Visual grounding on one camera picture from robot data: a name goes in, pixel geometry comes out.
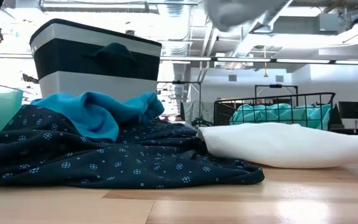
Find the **white cushion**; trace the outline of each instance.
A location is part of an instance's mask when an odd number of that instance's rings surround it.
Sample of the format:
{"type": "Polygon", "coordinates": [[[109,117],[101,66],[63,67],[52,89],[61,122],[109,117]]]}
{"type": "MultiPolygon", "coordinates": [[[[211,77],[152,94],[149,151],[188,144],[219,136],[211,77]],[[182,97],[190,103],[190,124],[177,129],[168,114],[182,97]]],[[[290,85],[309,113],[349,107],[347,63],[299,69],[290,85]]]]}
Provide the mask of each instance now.
{"type": "Polygon", "coordinates": [[[198,137],[218,157],[281,168],[325,168],[358,163],[358,136],[262,123],[199,128],[198,137]]]}

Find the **hardwood floor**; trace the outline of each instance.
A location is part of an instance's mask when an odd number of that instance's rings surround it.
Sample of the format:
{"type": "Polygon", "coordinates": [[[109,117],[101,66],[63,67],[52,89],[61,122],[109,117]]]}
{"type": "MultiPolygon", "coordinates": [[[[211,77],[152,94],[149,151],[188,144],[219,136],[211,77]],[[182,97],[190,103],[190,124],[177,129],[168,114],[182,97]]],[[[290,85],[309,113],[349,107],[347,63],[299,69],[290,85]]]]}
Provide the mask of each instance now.
{"type": "Polygon", "coordinates": [[[0,188],[0,223],[358,223],[358,164],[264,171],[250,186],[0,188]]]}

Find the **clothing pile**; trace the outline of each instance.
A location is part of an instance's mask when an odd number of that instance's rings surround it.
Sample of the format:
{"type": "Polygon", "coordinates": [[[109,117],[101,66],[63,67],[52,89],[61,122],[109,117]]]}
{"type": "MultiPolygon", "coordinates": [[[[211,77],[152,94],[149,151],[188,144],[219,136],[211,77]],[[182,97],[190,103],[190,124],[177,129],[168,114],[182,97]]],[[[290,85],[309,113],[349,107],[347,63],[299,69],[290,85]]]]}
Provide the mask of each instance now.
{"type": "Polygon", "coordinates": [[[0,131],[0,185],[162,189],[256,184],[261,168],[208,153],[197,131],[154,119],[155,93],[125,103],[57,93],[24,105],[0,131]]]}

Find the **white pillow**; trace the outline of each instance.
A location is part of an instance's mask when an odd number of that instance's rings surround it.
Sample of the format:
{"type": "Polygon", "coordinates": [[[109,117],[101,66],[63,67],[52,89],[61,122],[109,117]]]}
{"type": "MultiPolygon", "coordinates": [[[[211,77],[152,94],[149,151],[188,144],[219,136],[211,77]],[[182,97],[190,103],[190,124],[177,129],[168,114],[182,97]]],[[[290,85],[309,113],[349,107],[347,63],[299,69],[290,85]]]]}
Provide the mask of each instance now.
{"type": "Polygon", "coordinates": [[[220,31],[243,24],[277,7],[281,0],[207,0],[204,9],[212,23],[220,31]]]}
{"type": "Polygon", "coordinates": [[[325,168],[358,163],[358,136],[262,123],[199,128],[198,137],[218,157],[281,168],[325,168]]]}

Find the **dark blue cloth with white dots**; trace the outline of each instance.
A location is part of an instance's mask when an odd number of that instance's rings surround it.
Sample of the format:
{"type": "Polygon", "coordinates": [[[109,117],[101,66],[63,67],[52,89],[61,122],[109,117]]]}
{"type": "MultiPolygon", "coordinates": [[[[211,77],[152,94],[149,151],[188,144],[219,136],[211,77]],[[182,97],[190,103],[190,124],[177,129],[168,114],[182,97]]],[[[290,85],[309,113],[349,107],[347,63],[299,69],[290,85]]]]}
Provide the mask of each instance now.
{"type": "Polygon", "coordinates": [[[0,185],[162,189],[256,184],[261,168],[208,154],[196,131],[153,121],[120,126],[116,142],[82,136],[64,115],[23,106],[0,132],[0,185]]]}

